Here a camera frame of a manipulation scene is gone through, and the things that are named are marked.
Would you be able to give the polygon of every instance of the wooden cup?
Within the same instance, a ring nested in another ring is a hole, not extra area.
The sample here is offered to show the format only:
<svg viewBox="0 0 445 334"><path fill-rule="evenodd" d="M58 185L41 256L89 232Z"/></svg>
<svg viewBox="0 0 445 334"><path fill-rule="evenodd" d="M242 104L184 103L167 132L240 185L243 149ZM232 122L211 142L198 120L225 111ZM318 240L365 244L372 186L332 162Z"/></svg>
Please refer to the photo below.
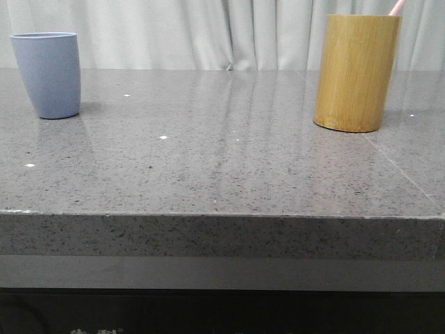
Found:
<svg viewBox="0 0 445 334"><path fill-rule="evenodd" d="M314 122L345 132L380 127L401 17L328 15Z"/></svg>

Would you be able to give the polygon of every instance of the curtain fold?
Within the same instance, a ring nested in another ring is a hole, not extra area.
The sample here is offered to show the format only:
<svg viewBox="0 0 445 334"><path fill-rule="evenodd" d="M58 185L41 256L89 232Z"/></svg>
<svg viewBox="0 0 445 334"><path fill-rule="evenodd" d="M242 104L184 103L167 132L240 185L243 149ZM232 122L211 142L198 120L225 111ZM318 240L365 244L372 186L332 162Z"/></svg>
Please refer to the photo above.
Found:
<svg viewBox="0 0 445 334"><path fill-rule="evenodd" d="M326 15L386 15L396 0L1 0L0 67L9 35L78 33L81 67L317 70ZM397 70L443 70L445 1L404 5Z"/></svg>

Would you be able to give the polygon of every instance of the gray countertop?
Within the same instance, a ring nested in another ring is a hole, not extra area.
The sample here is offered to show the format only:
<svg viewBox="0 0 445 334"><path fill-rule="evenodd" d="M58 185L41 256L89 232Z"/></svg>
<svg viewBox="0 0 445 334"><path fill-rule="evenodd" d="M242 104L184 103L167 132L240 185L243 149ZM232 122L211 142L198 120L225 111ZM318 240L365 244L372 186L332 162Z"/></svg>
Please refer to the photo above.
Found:
<svg viewBox="0 0 445 334"><path fill-rule="evenodd" d="M0 252L442 261L444 73L394 73L368 134L312 122L317 78L83 70L43 120L0 69Z"/></svg>

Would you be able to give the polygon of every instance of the curtain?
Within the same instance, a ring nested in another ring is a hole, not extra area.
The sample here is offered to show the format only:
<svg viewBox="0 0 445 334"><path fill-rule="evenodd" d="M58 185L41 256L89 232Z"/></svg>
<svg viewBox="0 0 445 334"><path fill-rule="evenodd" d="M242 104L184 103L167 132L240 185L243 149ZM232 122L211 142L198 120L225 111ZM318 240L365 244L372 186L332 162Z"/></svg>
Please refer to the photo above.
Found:
<svg viewBox="0 0 445 334"><path fill-rule="evenodd" d="M78 33L81 67L317 70L328 13L386 15L396 0L0 0L0 67L9 35ZM407 0L397 70L443 70L445 1Z"/></svg>

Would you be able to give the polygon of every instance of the blue cup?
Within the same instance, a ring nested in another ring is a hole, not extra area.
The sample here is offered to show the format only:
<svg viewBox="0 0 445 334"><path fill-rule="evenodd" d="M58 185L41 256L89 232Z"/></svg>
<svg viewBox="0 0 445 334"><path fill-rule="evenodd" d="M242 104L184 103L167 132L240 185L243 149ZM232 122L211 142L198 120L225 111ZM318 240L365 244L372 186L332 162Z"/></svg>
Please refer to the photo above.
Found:
<svg viewBox="0 0 445 334"><path fill-rule="evenodd" d="M24 33L11 42L29 99L41 118L79 113L81 73L75 33Z"/></svg>

